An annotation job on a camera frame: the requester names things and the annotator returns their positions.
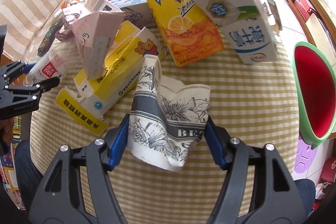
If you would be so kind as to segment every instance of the black cable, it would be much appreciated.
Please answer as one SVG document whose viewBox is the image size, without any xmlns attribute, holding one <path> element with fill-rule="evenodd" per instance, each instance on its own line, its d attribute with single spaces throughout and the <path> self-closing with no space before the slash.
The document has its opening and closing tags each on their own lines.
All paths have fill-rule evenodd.
<svg viewBox="0 0 336 224">
<path fill-rule="evenodd" d="M 296 31 L 296 30 L 293 30 L 293 29 L 291 29 L 291 28 L 288 28 L 288 27 L 286 27 L 286 26 L 283 26 L 284 28 L 286 28 L 286 29 L 290 29 L 290 30 L 292 30 L 292 31 L 294 31 L 294 32 L 298 32 L 298 31 Z"/>
</svg>

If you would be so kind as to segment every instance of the silver screw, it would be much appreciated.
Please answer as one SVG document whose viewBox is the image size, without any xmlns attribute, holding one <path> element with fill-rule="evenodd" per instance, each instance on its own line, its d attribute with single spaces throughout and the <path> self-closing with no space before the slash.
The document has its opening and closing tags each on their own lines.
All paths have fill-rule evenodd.
<svg viewBox="0 0 336 224">
<path fill-rule="evenodd" d="M 272 151 L 272 150 L 274 150 L 274 145 L 272 145 L 271 143 L 268 143 L 267 145 L 266 145 L 266 149 L 267 150 L 269 150 L 269 151 Z"/>
<path fill-rule="evenodd" d="M 94 144 L 95 145 L 102 145 L 102 144 L 104 144 L 104 140 L 103 139 L 96 139 Z"/>
<path fill-rule="evenodd" d="M 237 137 L 232 137 L 232 138 L 230 139 L 230 142 L 231 142 L 232 144 L 239 144 L 239 143 L 240 143 L 240 139 L 238 139 Z"/>
<path fill-rule="evenodd" d="M 69 147 L 68 147 L 68 145 L 66 145 L 66 144 L 62 145 L 61 148 L 60 148 L 60 150 L 61 150 L 62 152 L 68 151 L 68 149 L 69 149 Z"/>
</svg>

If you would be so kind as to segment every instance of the green bucket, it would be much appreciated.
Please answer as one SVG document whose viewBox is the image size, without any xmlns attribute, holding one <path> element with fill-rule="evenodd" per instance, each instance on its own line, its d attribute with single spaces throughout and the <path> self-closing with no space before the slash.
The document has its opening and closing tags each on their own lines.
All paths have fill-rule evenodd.
<svg viewBox="0 0 336 224">
<path fill-rule="evenodd" d="M 335 73 L 323 53 L 308 42 L 293 49 L 300 133 L 312 149 L 328 139 L 336 123 Z"/>
</svg>

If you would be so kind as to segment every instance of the yellow checkered tablecloth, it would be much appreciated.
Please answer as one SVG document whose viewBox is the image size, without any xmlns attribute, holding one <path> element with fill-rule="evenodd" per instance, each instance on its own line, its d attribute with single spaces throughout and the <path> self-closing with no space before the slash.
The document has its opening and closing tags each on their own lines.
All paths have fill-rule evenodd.
<svg viewBox="0 0 336 224">
<path fill-rule="evenodd" d="M 157 28 L 151 28 L 162 41 Z M 170 54 L 162 61 L 164 75 L 185 84 L 210 85 L 209 114 L 215 124 L 248 145 L 275 144 L 286 165 L 293 168 L 299 132 L 296 87 L 286 51 L 277 42 L 278 62 L 244 65 L 223 40 L 226 50 L 207 59 L 177 68 Z M 76 124 L 55 104 L 63 86 L 76 90 L 67 73 L 59 87 L 43 95 L 40 109 L 31 120 L 31 158 L 44 173 L 59 147 L 86 146 L 96 136 Z M 109 128 L 116 127 L 130 112 L 134 90 L 105 115 Z M 127 148 L 121 163 L 110 173 L 121 209 L 130 224 L 205 223 L 218 197 L 225 172 L 214 164 L 204 139 L 191 151 L 179 173 L 162 170 L 136 159 Z M 241 214 L 249 208 L 253 170 L 249 170 Z M 88 180 L 82 171 L 82 186 L 88 212 L 94 213 Z"/>
</svg>

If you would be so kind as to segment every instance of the white bottle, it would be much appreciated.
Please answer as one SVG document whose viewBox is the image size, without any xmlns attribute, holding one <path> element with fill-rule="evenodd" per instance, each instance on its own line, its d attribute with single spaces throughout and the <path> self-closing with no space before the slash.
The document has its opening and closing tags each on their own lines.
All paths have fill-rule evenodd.
<svg viewBox="0 0 336 224">
<path fill-rule="evenodd" d="M 73 67 L 77 62 L 80 61 L 74 41 L 60 42 L 35 64 L 23 84 L 31 86 L 49 78 L 61 77 L 67 68 Z"/>
</svg>

